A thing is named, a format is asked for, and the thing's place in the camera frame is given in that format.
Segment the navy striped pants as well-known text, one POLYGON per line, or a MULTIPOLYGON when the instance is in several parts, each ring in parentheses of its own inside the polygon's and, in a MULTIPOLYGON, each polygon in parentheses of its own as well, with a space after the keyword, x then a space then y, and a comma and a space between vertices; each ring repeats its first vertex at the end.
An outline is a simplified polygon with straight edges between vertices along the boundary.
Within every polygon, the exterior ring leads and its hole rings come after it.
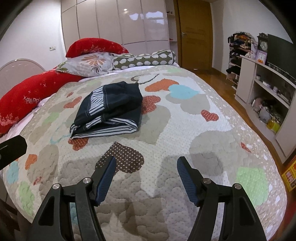
POLYGON ((103 85, 83 99, 70 126, 70 138, 134 133, 142 114, 143 97, 137 83, 103 85))

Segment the long red pillow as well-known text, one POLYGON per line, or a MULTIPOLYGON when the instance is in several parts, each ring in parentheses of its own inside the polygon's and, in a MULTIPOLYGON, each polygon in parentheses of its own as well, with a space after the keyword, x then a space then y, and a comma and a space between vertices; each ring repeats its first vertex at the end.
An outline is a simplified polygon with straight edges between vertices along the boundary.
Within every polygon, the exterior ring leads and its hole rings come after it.
MULTIPOLYGON (((72 59, 93 53, 123 54, 128 53, 128 50, 110 40, 83 38, 70 46, 66 58, 72 59)), ((82 78, 82 74, 73 75, 52 69, 33 75, 15 85, 1 97, 1 135, 5 135, 14 124, 36 108, 40 101, 56 93, 68 82, 78 82, 82 78)))

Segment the yellow box on floor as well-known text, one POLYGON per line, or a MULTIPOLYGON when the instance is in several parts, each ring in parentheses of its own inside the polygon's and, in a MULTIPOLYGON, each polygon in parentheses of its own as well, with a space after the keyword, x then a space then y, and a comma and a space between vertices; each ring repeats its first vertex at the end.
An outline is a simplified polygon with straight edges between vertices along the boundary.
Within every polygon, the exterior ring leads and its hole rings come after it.
POLYGON ((288 169, 282 174, 282 179, 287 187, 288 191, 291 192, 296 186, 296 160, 293 158, 288 169))

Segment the round pale headboard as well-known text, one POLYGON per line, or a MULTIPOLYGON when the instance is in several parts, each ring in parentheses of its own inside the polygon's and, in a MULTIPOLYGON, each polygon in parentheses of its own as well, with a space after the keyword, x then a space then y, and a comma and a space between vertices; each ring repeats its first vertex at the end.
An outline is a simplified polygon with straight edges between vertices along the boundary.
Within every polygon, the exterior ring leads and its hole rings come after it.
POLYGON ((43 72, 45 69, 40 64, 29 59, 15 59, 6 63, 0 71, 0 97, 23 80, 43 72))

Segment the yellow container on shelf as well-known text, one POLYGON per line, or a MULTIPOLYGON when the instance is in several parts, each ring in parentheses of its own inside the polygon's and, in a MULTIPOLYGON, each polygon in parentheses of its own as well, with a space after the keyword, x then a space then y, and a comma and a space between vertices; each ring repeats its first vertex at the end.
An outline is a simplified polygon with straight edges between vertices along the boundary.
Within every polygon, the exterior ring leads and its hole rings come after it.
POLYGON ((280 124, 276 120, 270 119, 267 122, 267 128, 272 130, 276 134, 280 130, 280 124))

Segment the grey floral pillow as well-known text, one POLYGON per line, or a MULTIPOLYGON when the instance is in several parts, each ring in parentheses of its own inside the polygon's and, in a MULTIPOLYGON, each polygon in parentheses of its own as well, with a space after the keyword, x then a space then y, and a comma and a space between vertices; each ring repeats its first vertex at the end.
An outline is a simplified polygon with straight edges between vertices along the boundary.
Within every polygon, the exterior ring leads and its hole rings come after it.
POLYGON ((82 77, 95 77, 108 74, 117 54, 97 52, 68 58, 56 67, 56 71, 82 77))

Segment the heart patterned quilt bedspread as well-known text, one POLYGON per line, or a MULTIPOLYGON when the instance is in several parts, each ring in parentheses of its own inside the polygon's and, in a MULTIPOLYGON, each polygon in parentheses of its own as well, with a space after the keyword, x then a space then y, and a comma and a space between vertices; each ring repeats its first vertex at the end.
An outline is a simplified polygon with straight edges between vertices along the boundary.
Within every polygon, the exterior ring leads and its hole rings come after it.
POLYGON ((109 155, 117 159, 116 174, 96 208, 107 240, 189 237, 198 209, 177 172, 180 156, 217 184, 240 183, 268 240, 287 207, 284 183, 261 138, 211 86, 182 68, 158 66, 68 83, 33 115, 21 135, 27 153, 4 168, 1 177, 28 221, 54 183, 76 184, 109 155), (70 139, 83 99, 122 81, 137 83, 142 93, 138 131, 70 139))

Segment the white shelving unit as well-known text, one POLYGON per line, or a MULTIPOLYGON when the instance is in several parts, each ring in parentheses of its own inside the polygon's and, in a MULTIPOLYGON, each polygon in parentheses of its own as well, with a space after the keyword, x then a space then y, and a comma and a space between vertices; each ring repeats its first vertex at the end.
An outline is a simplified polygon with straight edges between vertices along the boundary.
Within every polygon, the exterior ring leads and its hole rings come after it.
POLYGON ((243 57, 235 99, 284 163, 295 150, 295 84, 269 66, 243 57), (276 134, 267 128, 270 119, 280 124, 276 134))

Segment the black television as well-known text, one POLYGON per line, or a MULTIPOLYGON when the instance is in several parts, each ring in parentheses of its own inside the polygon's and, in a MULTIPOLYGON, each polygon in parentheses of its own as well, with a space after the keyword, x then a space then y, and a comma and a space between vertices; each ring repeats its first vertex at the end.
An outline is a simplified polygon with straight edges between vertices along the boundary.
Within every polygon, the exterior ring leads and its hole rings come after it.
POLYGON ((267 63, 295 79, 295 45, 268 34, 267 63))

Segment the olive white patterned bolster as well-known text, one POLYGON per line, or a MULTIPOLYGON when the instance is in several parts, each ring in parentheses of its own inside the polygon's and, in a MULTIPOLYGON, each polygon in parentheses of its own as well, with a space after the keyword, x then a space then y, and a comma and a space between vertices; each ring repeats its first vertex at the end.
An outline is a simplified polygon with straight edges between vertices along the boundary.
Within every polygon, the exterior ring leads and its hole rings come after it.
POLYGON ((152 54, 133 55, 130 53, 120 54, 114 57, 113 70, 125 70, 127 68, 142 66, 173 65, 176 55, 172 50, 160 50, 152 54))

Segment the glossy white wardrobe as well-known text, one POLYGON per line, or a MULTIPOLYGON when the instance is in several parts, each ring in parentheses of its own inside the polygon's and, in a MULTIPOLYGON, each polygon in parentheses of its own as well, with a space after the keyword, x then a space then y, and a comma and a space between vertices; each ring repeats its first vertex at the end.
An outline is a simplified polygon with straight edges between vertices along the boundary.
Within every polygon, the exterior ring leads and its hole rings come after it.
POLYGON ((178 51, 173 1, 61 1, 65 48, 82 38, 103 38, 132 54, 178 51))

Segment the cluttered shoe rack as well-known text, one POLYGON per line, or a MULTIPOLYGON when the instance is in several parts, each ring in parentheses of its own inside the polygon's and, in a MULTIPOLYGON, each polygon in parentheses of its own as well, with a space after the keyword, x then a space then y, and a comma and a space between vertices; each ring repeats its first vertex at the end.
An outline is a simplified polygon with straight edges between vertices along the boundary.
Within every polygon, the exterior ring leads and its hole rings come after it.
POLYGON ((234 90, 238 87, 240 78, 242 58, 254 56, 257 41, 247 32, 236 32, 227 39, 229 44, 229 61, 226 69, 226 79, 232 83, 234 90))

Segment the dark mantel clock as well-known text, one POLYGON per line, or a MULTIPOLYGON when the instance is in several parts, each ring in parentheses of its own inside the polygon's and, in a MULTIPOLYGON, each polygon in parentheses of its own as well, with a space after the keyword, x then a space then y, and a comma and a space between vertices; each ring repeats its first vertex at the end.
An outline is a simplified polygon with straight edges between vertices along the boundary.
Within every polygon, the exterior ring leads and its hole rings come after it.
POLYGON ((259 33, 257 49, 267 53, 268 50, 268 35, 265 33, 259 33))

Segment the wooden door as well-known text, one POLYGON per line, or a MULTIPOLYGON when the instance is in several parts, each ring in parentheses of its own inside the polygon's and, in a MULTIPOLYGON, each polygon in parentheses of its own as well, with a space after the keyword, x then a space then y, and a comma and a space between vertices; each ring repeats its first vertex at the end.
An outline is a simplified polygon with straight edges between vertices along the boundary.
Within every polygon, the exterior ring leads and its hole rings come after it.
POLYGON ((174 1, 178 64, 194 73, 206 73, 212 68, 213 24, 207 1, 174 1))

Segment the purple photo frame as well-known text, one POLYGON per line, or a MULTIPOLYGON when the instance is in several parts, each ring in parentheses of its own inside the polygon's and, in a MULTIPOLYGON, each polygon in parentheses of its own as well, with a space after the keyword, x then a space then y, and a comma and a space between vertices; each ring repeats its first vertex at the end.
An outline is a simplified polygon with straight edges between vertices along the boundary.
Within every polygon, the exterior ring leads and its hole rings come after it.
POLYGON ((257 50, 255 61, 260 64, 265 64, 267 60, 267 53, 261 50, 257 50))

